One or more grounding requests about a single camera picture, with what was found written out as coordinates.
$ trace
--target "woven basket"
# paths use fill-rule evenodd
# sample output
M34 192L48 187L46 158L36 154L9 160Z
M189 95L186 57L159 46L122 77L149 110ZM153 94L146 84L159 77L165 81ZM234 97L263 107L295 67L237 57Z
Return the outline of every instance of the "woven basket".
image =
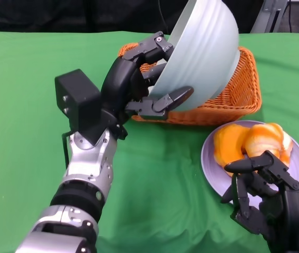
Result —
M136 47L137 43L123 46L119 56ZM244 47L239 47L241 56L238 66L222 93L215 99L190 111L170 112L166 121L144 120L133 116L136 121L162 122L184 125L221 125L238 120L244 115L257 112L262 105L262 97L256 62L253 54ZM144 64L141 71L147 71L155 64Z

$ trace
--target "green table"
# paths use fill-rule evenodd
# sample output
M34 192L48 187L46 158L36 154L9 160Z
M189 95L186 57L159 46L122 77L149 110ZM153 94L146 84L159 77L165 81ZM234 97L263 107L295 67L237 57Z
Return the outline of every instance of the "green table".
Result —
M0 33L0 253L13 252L64 174L67 118L54 77L74 69L101 87L125 43L145 34ZM299 34L247 34L263 107L247 119L277 122L299 143ZM126 124L114 182L99 222L98 252L268 252L229 215L206 181L201 147L214 128Z

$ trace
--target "metal bracket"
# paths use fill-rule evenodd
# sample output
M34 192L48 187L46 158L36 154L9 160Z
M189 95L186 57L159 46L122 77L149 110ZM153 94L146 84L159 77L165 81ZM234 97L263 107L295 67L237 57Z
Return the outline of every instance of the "metal bracket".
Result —
M262 10L264 12L271 12L277 0L264 0Z

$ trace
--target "robotic hand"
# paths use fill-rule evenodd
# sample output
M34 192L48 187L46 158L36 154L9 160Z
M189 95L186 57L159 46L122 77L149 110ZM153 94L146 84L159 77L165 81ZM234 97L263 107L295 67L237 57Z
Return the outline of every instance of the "robotic hand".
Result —
M81 70L56 77L57 105L69 118L71 129L62 135L66 172L50 206L16 253L96 252L98 222L112 184L117 139L127 136L123 124L133 114L164 120L169 110L194 91L188 86L160 99L147 97L148 87L155 84L165 64L145 73L139 67L168 61L173 50L162 32L141 41L115 60L101 92Z
M147 97L148 87L155 84L165 64L145 73L140 66L168 61L173 50L162 32L141 41L115 60L100 92L81 70L56 77L57 105L71 129L62 135L66 172L50 206L16 253L96 252L98 222L112 184L117 139L127 136L123 124L135 114L165 120L168 111L194 92L186 86L159 99ZM235 173L222 200L233 200L232 219L251 233L261 233L271 253L299 252L299 182L286 172L284 164L266 152L225 169ZM266 183L276 184L279 191ZM262 197L260 210L249 206L248 192Z
M271 253L299 253L299 182L287 172L288 167L265 151L224 169L234 173L221 201L233 201L231 218L250 233L263 235ZM262 198L259 210L249 206L248 193Z

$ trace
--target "purple plate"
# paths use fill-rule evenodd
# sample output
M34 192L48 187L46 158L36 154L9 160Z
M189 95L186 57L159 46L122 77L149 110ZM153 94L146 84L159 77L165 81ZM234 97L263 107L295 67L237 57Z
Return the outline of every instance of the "purple plate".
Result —
M207 137L201 151L202 169L206 176L206 179L220 196L222 196L230 186L231 177L224 171L221 166L216 163L214 159L214 134L217 130L229 124L238 124L250 128L253 125L264 123L251 120L235 121L225 125L221 125ZM293 149L291 152L290 167L288 172L294 179L299 181L299 145L294 139L292 140ZM274 184L270 185L270 187L274 190L278 190L277 186L275 186ZM258 209L258 204L262 201L262 199L259 196L252 197L250 194L249 199L250 206L254 206Z

